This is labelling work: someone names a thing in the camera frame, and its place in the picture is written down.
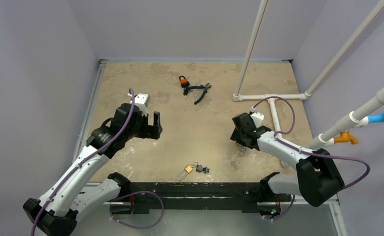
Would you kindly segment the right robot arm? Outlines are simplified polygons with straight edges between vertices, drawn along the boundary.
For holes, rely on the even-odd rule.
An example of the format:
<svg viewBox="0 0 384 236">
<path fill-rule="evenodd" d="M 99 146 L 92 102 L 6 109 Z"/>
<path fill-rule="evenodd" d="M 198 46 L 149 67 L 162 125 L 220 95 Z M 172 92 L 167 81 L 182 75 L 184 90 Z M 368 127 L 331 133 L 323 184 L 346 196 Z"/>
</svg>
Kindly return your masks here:
<svg viewBox="0 0 384 236">
<path fill-rule="evenodd" d="M 272 173 L 261 180 L 260 195 L 271 200 L 279 194 L 301 196 L 311 206 L 319 207 L 345 188 L 343 178 L 328 151 L 312 150 L 281 139 L 261 125 L 255 113 L 241 113 L 232 118 L 231 140 L 268 153 L 296 171 L 295 175 Z"/>
</svg>

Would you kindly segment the grey insulated pipe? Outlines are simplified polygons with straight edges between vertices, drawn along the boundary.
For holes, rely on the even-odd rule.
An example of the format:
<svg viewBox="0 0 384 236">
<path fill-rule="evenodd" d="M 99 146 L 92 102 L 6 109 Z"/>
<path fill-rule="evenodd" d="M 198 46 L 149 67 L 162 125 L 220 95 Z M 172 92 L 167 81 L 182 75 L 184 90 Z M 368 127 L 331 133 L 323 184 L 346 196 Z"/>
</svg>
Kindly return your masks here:
<svg viewBox="0 0 384 236">
<path fill-rule="evenodd" d="M 319 134 L 307 145 L 307 148 L 318 149 L 324 146 L 328 140 L 337 136 L 340 132 L 348 131 L 354 128 L 360 121 L 372 112 L 384 105 L 384 87 L 368 102 L 360 106 L 338 120 L 333 127 Z"/>
</svg>

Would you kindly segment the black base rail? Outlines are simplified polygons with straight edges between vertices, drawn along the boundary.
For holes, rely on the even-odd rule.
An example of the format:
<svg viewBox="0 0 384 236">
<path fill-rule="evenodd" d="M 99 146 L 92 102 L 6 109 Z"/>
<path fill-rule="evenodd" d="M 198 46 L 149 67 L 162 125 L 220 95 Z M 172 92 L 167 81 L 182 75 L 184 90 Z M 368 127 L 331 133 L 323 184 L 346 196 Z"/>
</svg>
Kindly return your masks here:
<svg viewBox="0 0 384 236">
<path fill-rule="evenodd" d="M 266 194 L 259 182 L 131 182 L 114 173 L 109 175 L 122 184 L 119 200 L 112 199 L 115 215 L 148 214 L 165 210 L 238 210 L 242 213 L 279 215 L 280 204 L 291 195 Z"/>
</svg>

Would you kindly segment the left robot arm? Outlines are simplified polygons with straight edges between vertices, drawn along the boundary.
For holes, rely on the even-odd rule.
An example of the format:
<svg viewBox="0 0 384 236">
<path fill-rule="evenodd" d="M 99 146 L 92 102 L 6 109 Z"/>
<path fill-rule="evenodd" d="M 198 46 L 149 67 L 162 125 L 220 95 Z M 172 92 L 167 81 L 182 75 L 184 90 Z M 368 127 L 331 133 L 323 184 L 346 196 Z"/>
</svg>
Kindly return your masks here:
<svg viewBox="0 0 384 236">
<path fill-rule="evenodd" d="M 86 141 L 76 160 L 39 198 L 29 198 L 23 205 L 32 222 L 30 234 L 40 229 L 48 236 L 68 236 L 78 222 L 93 209 L 109 201 L 124 201 L 137 193 L 130 189 L 131 181 L 119 173 L 111 173 L 97 187 L 81 193 L 91 177 L 132 138 L 160 138 L 160 113 L 153 113 L 149 124 L 147 105 L 141 102 L 123 103 L 113 117 L 106 119 Z"/>
</svg>

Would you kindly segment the orange tap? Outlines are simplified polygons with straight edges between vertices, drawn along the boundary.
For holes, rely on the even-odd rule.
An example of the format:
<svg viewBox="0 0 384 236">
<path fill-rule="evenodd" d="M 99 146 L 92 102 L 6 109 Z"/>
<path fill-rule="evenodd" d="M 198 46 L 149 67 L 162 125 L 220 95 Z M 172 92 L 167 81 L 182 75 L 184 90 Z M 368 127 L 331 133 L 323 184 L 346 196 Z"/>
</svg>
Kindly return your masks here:
<svg viewBox="0 0 384 236">
<path fill-rule="evenodd" d="M 351 143 L 352 145 L 357 145 L 358 144 L 358 140 L 355 136 L 353 136 L 352 134 L 350 134 L 349 131 L 344 131 L 344 132 L 340 132 L 340 135 L 339 136 L 336 136 L 333 138 L 334 140 L 334 143 Z"/>
</svg>

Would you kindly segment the long shackle brass padlock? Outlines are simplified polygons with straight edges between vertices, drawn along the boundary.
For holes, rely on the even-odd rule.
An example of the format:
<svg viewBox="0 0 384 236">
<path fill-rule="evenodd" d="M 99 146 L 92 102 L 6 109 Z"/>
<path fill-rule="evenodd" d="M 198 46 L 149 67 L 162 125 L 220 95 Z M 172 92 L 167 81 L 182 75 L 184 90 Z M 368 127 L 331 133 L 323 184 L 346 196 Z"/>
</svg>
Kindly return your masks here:
<svg viewBox="0 0 384 236">
<path fill-rule="evenodd" d="M 182 181 L 192 170 L 194 165 L 187 165 L 176 177 L 178 181 Z"/>
</svg>

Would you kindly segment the white pvc pipe frame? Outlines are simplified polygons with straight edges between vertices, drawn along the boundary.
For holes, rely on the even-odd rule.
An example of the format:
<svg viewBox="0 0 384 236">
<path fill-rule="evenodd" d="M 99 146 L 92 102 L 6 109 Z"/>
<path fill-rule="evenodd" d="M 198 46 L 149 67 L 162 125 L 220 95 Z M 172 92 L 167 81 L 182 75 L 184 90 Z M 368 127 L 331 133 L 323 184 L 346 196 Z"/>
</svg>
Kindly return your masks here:
<svg viewBox="0 0 384 236">
<path fill-rule="evenodd" d="M 312 135 L 305 146 L 384 87 L 384 0 L 266 0 L 255 32 L 250 47 L 281 59 L 296 43 L 288 56 L 294 79 L 286 88 L 284 79 L 256 74 L 264 87 L 246 94 L 252 72 L 244 65 L 234 99 L 306 101 Z"/>
</svg>

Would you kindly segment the orange black padlock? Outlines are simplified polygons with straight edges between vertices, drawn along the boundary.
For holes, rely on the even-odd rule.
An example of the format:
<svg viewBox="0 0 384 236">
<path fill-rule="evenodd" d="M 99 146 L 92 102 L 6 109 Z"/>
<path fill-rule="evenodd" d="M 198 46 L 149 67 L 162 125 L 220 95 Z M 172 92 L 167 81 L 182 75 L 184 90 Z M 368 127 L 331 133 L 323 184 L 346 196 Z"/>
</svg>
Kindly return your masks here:
<svg viewBox="0 0 384 236">
<path fill-rule="evenodd" d="M 186 89 L 190 86 L 188 79 L 183 75 L 179 76 L 179 82 L 183 89 Z"/>
</svg>

